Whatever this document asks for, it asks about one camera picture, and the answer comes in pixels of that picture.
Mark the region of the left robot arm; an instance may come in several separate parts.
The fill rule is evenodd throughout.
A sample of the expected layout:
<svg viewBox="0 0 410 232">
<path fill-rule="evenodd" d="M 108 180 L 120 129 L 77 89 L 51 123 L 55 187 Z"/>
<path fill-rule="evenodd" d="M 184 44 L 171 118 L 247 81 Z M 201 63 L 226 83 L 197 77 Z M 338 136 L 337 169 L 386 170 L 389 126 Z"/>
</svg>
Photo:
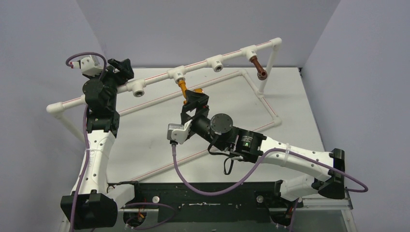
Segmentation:
<svg viewBox="0 0 410 232">
<path fill-rule="evenodd" d="M 79 177 L 70 195 L 61 198 L 60 206 L 70 222 L 70 231 L 113 227 L 119 209 L 126 204 L 138 207 L 143 194 L 131 184 L 109 190 L 106 171 L 111 148 L 119 129 L 116 110 L 118 87 L 133 79 L 129 59 L 98 62 L 96 53 L 80 53 L 66 65 L 80 69 L 88 78 L 82 87 L 86 108 L 83 116 L 85 155 Z"/>
</svg>

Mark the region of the orange plastic faucet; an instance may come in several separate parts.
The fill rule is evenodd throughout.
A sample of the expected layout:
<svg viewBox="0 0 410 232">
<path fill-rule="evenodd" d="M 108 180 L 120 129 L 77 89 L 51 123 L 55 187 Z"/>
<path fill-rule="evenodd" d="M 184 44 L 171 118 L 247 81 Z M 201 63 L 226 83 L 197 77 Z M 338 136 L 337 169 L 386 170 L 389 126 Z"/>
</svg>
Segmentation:
<svg viewBox="0 0 410 232">
<path fill-rule="evenodd" d="M 201 88 L 189 90 L 186 86 L 185 80 L 182 78 L 178 79 L 176 83 L 180 87 L 184 97 L 183 106 L 194 103 L 205 95 Z"/>
</svg>

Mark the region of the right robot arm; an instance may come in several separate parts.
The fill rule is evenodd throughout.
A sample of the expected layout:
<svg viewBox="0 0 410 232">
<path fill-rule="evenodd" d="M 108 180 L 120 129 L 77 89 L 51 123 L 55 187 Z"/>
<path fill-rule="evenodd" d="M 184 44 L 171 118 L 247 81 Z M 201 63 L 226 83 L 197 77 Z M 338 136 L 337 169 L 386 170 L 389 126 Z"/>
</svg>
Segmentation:
<svg viewBox="0 0 410 232">
<path fill-rule="evenodd" d="M 345 152 L 333 149 L 319 152 L 287 145 L 262 133 L 233 125 L 227 114 L 208 118 L 209 96 L 187 90 L 181 110 L 181 122 L 189 127 L 188 138 L 198 135 L 216 148 L 211 155 L 224 155 L 231 160 L 259 164 L 273 164 L 304 173 L 291 180 L 281 180 L 279 189 L 272 192 L 273 203 L 285 206 L 297 198 L 319 194 L 329 199 L 344 199 Z"/>
</svg>

